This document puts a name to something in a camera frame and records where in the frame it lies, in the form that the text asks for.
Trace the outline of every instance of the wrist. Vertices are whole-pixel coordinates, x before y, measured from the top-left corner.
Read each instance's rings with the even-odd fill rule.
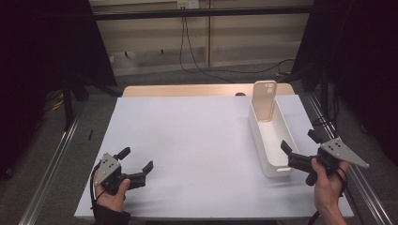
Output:
[[[110,208],[98,204],[96,225],[121,225],[128,224],[130,214],[126,212],[116,212]]]
[[[337,204],[322,205],[318,208],[318,212],[328,225],[345,225],[345,219],[340,212]]]

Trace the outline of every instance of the finger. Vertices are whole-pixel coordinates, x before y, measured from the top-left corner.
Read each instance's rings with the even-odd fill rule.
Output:
[[[340,167],[347,173],[349,169],[350,163],[347,161],[340,162]]]
[[[311,160],[311,164],[313,166],[314,171],[318,175],[316,183],[322,185],[327,184],[329,179],[326,176],[325,167],[322,166],[322,164],[320,164],[319,162],[317,162],[315,157]]]
[[[124,197],[126,192],[129,190],[130,179],[125,179],[119,186],[119,190],[117,191],[115,197],[119,200],[124,201]]]
[[[94,177],[93,177],[93,181],[95,182],[97,179],[97,175],[99,173],[99,169],[96,170],[96,172],[94,173]],[[98,197],[98,195],[101,194],[102,191],[105,190],[105,188],[102,185],[98,185],[98,186],[94,186],[95,190],[96,190],[96,198]]]

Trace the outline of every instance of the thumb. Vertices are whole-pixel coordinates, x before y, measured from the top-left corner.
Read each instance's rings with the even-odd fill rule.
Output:
[[[327,182],[328,177],[326,176],[325,167],[322,166],[319,162],[317,162],[315,157],[311,160],[311,164],[313,166],[314,171],[318,175],[318,179],[317,179],[318,182],[320,182],[321,184],[324,184],[324,182]]]
[[[129,190],[129,186],[130,186],[130,179],[125,179],[119,186],[119,190],[116,193],[116,197],[117,198],[121,198],[122,200],[124,200],[125,194],[126,192]]]

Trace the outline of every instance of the sleeve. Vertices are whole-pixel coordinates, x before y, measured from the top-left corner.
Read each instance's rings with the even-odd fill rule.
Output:
[[[97,204],[97,217],[95,225],[127,225],[129,221],[130,213],[119,213]]]

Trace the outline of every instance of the white plastic container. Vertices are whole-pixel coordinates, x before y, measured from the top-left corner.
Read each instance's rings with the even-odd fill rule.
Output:
[[[277,83],[256,82],[249,111],[249,122],[263,173],[267,177],[287,176],[293,168],[287,166],[287,154],[281,143],[285,140],[294,153],[299,153],[283,114],[275,99]]]

